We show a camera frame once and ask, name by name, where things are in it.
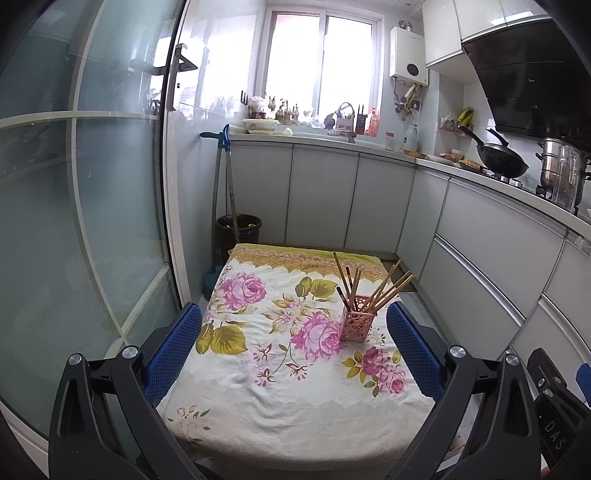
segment trash can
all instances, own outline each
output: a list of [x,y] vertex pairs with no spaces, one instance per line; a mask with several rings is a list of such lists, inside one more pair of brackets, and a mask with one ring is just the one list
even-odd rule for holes
[[[240,243],[257,244],[262,220],[254,215],[238,214],[238,234]],[[236,246],[232,215],[225,215],[216,222],[217,241],[222,250],[222,262],[225,265],[230,258],[229,251]]]

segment table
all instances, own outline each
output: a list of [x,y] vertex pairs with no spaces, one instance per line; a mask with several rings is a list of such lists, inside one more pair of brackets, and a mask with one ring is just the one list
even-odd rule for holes
[[[359,294],[387,274],[374,257],[339,260],[362,269]],[[233,250],[195,348],[158,406],[190,457],[317,471],[402,455],[433,401],[388,334],[386,307],[365,343],[339,340],[341,283],[331,252]]]

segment wok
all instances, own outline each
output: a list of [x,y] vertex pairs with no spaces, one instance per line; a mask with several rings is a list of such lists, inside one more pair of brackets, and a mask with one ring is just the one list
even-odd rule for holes
[[502,145],[496,143],[485,144],[473,131],[460,126],[460,129],[478,144],[478,155],[491,172],[509,179],[521,177],[529,168],[517,152],[509,148],[509,142],[492,128],[486,130],[497,137]]

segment window frame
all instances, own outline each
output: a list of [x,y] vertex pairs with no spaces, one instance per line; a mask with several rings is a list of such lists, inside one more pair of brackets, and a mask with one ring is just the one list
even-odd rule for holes
[[322,48],[319,49],[318,58],[316,59],[316,81],[314,83],[314,92],[312,96],[312,107],[314,108],[314,115],[319,114],[320,107],[320,88],[322,80],[322,68],[324,63],[324,38],[326,35],[326,27],[328,25],[328,17],[344,18],[346,20],[354,20],[370,24],[372,27],[372,87],[369,93],[369,105],[366,105],[366,111],[371,107],[376,107],[380,110],[381,107],[381,93],[382,93],[382,75],[384,72],[383,48],[384,43],[384,17],[383,15],[364,12],[364,14],[351,13],[347,11],[335,11],[332,9],[315,8],[315,7],[298,7],[295,5],[276,5],[267,8],[265,16],[265,25],[261,37],[261,48],[259,51],[259,61],[256,70],[255,94],[264,97],[267,88],[267,72],[269,68],[269,58],[271,56],[271,44],[273,40],[273,33],[275,30],[275,23],[277,22],[277,15],[309,15],[320,18],[319,26],[319,44]]

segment pan handle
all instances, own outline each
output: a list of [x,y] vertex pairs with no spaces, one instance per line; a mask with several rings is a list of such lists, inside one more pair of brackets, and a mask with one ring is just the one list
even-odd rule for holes
[[462,130],[462,132],[464,132],[468,137],[473,138],[474,140],[476,140],[476,143],[478,144],[479,147],[484,145],[484,142],[478,138],[478,135],[476,135],[472,130],[470,130],[469,128],[464,127],[463,125],[459,125],[458,128],[460,130]]
[[499,139],[499,141],[501,142],[501,144],[503,145],[503,147],[509,146],[509,142],[507,140],[505,140],[501,136],[501,134],[499,132],[497,132],[496,130],[493,130],[492,128],[487,128],[486,131],[493,134],[495,137],[497,137]]

